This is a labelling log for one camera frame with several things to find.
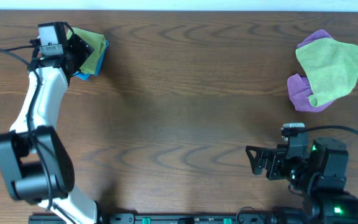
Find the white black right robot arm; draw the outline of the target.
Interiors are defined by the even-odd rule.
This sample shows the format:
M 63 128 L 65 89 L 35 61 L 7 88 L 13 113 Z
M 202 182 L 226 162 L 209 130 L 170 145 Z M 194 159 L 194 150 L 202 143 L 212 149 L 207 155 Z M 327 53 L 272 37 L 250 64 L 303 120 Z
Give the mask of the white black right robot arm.
M 275 149 L 247 146 L 253 174 L 286 179 L 303 197 L 303 208 L 276 208 L 265 223 L 358 223 L 358 198 L 344 190 L 349 153 L 333 138 L 295 137 Z

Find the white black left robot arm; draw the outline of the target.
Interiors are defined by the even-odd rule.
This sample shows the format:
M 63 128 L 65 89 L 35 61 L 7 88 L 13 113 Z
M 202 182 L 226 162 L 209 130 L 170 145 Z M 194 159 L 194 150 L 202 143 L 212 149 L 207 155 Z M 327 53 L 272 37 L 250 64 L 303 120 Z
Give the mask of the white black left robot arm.
M 93 48 L 67 22 L 38 26 L 27 63 L 29 88 L 9 132 L 0 134 L 0 171 L 9 196 L 38 205 L 66 223 L 99 223 L 98 204 L 75 186 L 73 163 L 55 130 L 60 105 Z

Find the light green cloth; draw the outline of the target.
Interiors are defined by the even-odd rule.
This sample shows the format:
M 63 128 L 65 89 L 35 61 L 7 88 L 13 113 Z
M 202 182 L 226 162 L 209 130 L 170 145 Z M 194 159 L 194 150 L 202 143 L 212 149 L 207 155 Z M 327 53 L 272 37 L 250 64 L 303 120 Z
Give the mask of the light green cloth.
M 78 67 L 76 72 L 94 73 L 105 46 L 105 36 L 76 27 L 72 30 L 74 32 L 68 30 L 67 39 L 69 52 L 74 56 L 75 65 Z

